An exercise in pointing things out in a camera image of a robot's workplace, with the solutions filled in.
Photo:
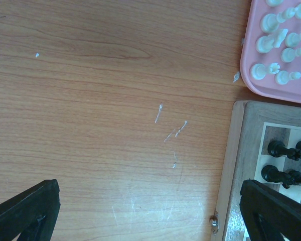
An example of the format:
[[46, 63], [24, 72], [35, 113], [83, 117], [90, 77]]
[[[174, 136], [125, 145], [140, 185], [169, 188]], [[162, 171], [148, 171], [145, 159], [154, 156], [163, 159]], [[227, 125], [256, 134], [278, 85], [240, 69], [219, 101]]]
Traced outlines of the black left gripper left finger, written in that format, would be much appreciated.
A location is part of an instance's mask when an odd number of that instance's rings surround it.
[[0, 204], [0, 240], [50, 240], [60, 210], [56, 179], [44, 180]]

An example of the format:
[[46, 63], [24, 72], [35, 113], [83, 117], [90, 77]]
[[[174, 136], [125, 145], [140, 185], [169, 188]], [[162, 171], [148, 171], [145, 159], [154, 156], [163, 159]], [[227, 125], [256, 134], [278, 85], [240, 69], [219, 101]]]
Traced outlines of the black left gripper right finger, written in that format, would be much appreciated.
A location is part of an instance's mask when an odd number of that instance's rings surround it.
[[240, 211], [251, 240], [301, 240], [301, 204], [256, 180], [245, 180]]

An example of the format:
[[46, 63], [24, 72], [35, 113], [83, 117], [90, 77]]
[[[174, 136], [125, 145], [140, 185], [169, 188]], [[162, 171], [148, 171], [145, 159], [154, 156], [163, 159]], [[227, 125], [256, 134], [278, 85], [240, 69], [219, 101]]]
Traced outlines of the black chess knight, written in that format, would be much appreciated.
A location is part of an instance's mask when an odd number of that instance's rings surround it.
[[276, 166], [266, 165], [261, 170], [262, 178], [267, 182], [281, 183], [285, 189], [294, 183], [293, 177], [286, 172], [279, 171]]

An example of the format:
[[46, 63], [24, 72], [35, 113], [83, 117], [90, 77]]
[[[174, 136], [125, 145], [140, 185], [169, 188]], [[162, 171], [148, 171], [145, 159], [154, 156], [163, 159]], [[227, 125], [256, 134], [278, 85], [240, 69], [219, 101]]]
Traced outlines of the black chess rook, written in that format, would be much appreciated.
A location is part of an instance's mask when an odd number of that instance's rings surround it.
[[268, 153], [275, 157], [279, 158], [281, 156], [286, 156], [287, 158], [298, 161], [301, 159], [301, 152], [296, 148], [287, 148], [282, 141], [274, 140], [268, 144], [267, 147]]

